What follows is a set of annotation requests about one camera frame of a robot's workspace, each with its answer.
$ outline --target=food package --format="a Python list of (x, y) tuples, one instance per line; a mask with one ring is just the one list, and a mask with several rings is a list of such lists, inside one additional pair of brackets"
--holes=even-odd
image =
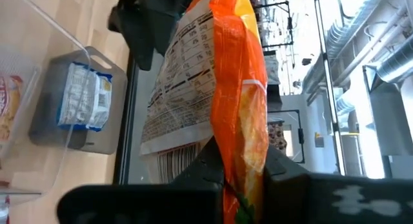
[(61, 128), (73, 125), (75, 130), (102, 130), (109, 118), (111, 79), (110, 74), (96, 72), (82, 63), (71, 63), (57, 125)]
[[(258, 223), (268, 150), (266, 87), (250, 1), (193, 0), (178, 22), (157, 77), (141, 155), (169, 154), (163, 160), (170, 172), (160, 173), (161, 181), (169, 182), (182, 169), (174, 165), (193, 160), (214, 136), (228, 182), (224, 222)], [(148, 164), (159, 170), (159, 158)]]
[(9, 141), (20, 105), (22, 84), (19, 76), (0, 76), (0, 145)]

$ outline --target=orange plastic bag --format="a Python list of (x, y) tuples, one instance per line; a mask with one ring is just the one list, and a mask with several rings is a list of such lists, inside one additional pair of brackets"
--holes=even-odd
[(210, 121), (232, 187), (224, 191), (224, 222), (248, 223), (252, 218), (257, 223), (268, 132), (267, 73), (256, 18), (249, 0), (211, 0), (210, 7), (216, 77)]

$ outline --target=nutrition facts label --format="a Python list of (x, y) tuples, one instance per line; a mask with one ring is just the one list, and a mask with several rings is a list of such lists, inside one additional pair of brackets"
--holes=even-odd
[(178, 28), (149, 102), (143, 144), (179, 129), (209, 123), (215, 90), (212, 27), (212, 13), (207, 12)]

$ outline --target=blue food package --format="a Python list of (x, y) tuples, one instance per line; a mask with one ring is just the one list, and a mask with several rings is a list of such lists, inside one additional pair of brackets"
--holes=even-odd
[(60, 128), (102, 130), (109, 118), (112, 75), (73, 62), (68, 69), (65, 89), (56, 115)]

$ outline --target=barcode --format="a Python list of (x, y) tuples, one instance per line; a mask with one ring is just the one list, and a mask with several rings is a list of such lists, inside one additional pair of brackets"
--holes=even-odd
[(106, 99), (107, 99), (107, 95), (106, 94), (99, 94), (99, 103), (98, 105), (100, 107), (106, 107)]
[(195, 160), (200, 151), (200, 143), (190, 143), (166, 153), (159, 153), (157, 156), (159, 181), (172, 182)]

